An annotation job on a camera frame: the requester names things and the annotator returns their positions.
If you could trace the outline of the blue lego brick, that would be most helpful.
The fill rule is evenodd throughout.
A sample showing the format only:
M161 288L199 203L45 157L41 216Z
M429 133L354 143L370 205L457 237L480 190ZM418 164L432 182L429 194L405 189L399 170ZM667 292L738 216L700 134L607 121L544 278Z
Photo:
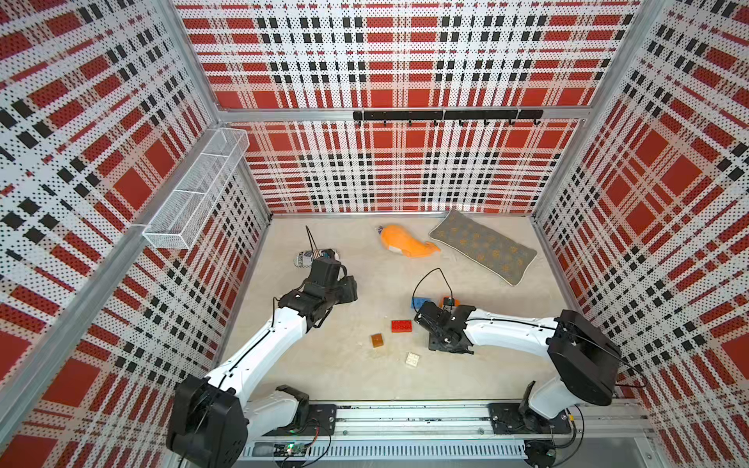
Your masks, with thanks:
M413 311L419 312L419 310L421 310L421 308L423 307L423 304L427 302L430 302L429 298L413 298L411 302Z

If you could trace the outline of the cream lego brick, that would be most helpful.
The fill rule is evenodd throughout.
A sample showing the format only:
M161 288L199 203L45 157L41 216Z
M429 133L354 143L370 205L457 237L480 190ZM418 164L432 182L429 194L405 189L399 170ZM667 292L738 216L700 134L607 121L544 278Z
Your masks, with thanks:
M406 356L405 364L410 368L416 368L419 365L420 358L419 355L409 352Z

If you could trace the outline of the red lego brick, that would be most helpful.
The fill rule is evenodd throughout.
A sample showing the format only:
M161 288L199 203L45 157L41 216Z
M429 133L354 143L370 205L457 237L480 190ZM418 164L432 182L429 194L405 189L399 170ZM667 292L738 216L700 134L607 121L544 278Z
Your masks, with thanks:
M391 322L392 333L411 333L413 322L411 320L394 320Z

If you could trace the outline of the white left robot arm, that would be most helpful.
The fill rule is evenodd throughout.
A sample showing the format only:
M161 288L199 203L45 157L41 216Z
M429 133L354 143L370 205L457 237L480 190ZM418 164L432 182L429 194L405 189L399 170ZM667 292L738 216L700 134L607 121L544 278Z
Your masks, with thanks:
M314 259L307 278L278 300L269 321L239 351L206 376L187 376L177 385L167 449L197 467L231 467L251 440L278 429L318 428L306 393L281 385L261 399L252 395L287 350L320 328L335 306L357 298L357 283L340 261Z

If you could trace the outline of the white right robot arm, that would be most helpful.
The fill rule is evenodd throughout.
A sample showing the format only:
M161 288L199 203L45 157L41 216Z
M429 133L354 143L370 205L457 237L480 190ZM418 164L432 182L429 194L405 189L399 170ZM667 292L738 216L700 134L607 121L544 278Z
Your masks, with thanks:
M542 384L531 382L519 404L492 410L497 434L549 433L551 421L567 409L608 407L614 399L620 348L573 310L555 318L521 318L469 305L450 311L427 301L415 312L415 322L428 331L431 351L471 354L475 346L495 346L553 365L554 376Z

